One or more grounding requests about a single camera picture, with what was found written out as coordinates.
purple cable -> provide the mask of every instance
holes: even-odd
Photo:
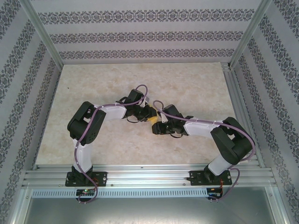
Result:
[[[228,128],[231,128],[231,129],[234,129],[236,130],[237,132],[243,134],[248,140],[249,142],[251,143],[251,146],[252,146],[252,151],[251,151],[251,154],[244,158],[244,159],[241,159],[241,161],[245,161],[245,160],[249,160],[255,153],[256,153],[256,147],[254,145],[254,142],[253,140],[251,139],[251,137],[246,134],[244,131],[242,131],[241,129],[237,128],[237,127],[234,127],[234,126],[231,126],[231,125],[227,125],[227,124],[223,124],[223,123],[220,123],[220,122],[215,122],[215,121],[210,121],[210,120],[200,120],[200,119],[185,119],[185,118],[180,118],[180,117],[177,117],[177,116],[172,116],[170,114],[167,114],[167,113],[164,113],[161,109],[159,109],[158,107],[156,107],[155,103],[158,102],[162,105],[162,109],[164,108],[164,104],[160,101],[160,100],[154,100],[153,102],[153,106],[156,110],[158,110],[160,113],[164,114],[165,116],[167,117],[170,117],[170,118],[174,118],[174,119],[179,119],[179,120],[184,120],[184,121],[193,121],[193,122],[202,122],[202,123],[206,123],[206,124],[215,124],[215,125],[221,125],[221,126],[225,126],[225,127],[228,127]]]
[[[93,183],[93,185],[94,185],[94,187],[95,187],[95,190],[96,190],[96,193],[94,194],[94,197],[91,198],[91,199],[90,199],[89,201],[87,201],[87,202],[82,202],[82,201],[80,201],[80,197],[81,197],[81,195],[79,195],[79,197],[78,197],[78,201],[79,201],[80,204],[87,204],[87,203],[90,203],[90,202],[92,202],[92,201],[97,197],[97,195],[98,195],[98,185],[96,184],[96,182],[93,181],[93,179],[91,179],[91,178],[90,178],[90,177],[83,171],[83,169],[82,169],[81,166],[79,165],[79,162],[78,162],[78,159],[77,159],[77,150],[78,150],[78,147],[79,147],[80,142],[83,140],[83,138],[85,137],[86,133],[88,132],[88,130],[89,130],[89,128],[90,128],[90,125],[92,124],[93,119],[94,119],[94,117],[95,117],[95,114],[97,113],[97,111],[98,111],[99,109],[101,109],[101,108],[103,108],[103,107],[105,107],[105,106],[130,106],[130,105],[138,104],[140,101],[144,100],[145,97],[146,97],[146,95],[148,94],[148,87],[147,87],[146,85],[141,84],[141,85],[139,85],[139,86],[136,87],[136,90],[137,90],[139,87],[141,87],[141,86],[144,86],[144,87],[145,87],[145,94],[144,94],[144,96],[143,96],[140,100],[137,100],[136,102],[129,103],[129,104],[105,104],[105,105],[102,105],[102,106],[97,107],[97,109],[95,109],[95,111],[93,112],[93,115],[92,115],[92,117],[90,118],[90,121],[89,121],[89,123],[88,123],[88,125],[87,125],[85,131],[83,132],[83,135],[82,135],[81,138],[77,141],[76,146],[75,146],[75,152],[74,152],[74,153],[75,153],[75,162],[76,162],[76,164],[77,164],[79,170],[81,171],[81,173],[83,173],[83,175],[84,175],[84,176],[85,176],[91,183]]]

